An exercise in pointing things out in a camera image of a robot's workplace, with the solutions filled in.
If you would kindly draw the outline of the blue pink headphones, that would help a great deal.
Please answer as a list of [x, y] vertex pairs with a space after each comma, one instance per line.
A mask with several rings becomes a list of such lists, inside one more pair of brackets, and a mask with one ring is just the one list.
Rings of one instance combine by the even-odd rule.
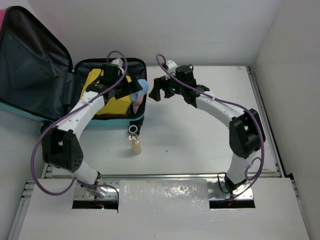
[[135, 92], [129, 96], [131, 100], [133, 113], [136, 114], [143, 103], [144, 96], [148, 93], [149, 84], [146, 79], [139, 79], [138, 83], [142, 87], [142, 90]]

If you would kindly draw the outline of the yellow cloth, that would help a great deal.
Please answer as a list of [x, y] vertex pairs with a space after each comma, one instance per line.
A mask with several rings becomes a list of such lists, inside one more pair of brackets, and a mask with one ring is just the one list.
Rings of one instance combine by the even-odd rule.
[[[84, 83], [80, 98], [82, 98], [85, 90], [89, 84], [93, 83], [99, 76], [103, 76], [104, 71], [99, 68], [94, 68], [91, 70], [87, 76], [87, 79]], [[96, 114], [99, 115], [125, 115], [132, 104], [130, 97], [124, 96], [122, 98], [116, 99], [115, 97], [111, 98], [108, 103], [100, 109]]]

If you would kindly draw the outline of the clear bottle beige liquid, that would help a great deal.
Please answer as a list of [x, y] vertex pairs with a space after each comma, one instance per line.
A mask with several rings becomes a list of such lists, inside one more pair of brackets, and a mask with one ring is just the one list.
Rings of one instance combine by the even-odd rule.
[[136, 155], [141, 154], [141, 152], [142, 152], [142, 147], [141, 147], [141, 144], [140, 144], [138, 135], [137, 135], [136, 133], [131, 133], [131, 134], [128, 136], [128, 139], [129, 139], [129, 141], [130, 141], [132, 151], [133, 151]]

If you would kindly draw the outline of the teal suitcase with grey lining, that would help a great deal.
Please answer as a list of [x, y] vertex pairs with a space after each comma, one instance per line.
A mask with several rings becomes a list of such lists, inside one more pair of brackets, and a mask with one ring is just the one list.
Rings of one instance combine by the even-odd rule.
[[[138, 58], [119, 57], [124, 72], [147, 80], [146, 64]], [[116, 58], [85, 59], [73, 64], [66, 47], [26, 8], [10, 6], [0, 11], [0, 107], [47, 128], [70, 114], [78, 103], [88, 73]], [[90, 121], [96, 126], [125, 126], [138, 134], [145, 118]]]

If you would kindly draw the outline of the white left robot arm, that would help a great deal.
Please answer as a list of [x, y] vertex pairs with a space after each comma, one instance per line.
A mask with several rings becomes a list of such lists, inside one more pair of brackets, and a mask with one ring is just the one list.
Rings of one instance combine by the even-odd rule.
[[84, 129], [93, 118], [130, 120], [142, 114], [148, 90], [147, 80], [124, 72], [119, 58], [92, 69], [71, 113], [42, 134], [43, 160], [69, 171], [85, 185], [94, 185], [99, 172], [85, 162], [79, 143]]

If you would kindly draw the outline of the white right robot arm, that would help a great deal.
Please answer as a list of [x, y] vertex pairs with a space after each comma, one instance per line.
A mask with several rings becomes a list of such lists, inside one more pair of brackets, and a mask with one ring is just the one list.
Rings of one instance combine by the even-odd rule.
[[160, 91], [164, 92], [166, 99], [180, 95], [187, 104], [224, 124], [229, 130], [232, 151], [230, 167], [224, 175], [224, 186], [232, 194], [239, 186], [252, 181], [248, 171], [255, 161], [262, 161], [255, 154], [263, 150], [266, 140], [259, 113], [253, 108], [247, 109], [222, 100], [208, 87], [197, 84], [192, 65], [176, 65], [172, 62], [160, 67], [166, 75], [154, 79], [149, 97], [158, 102], [161, 100]]

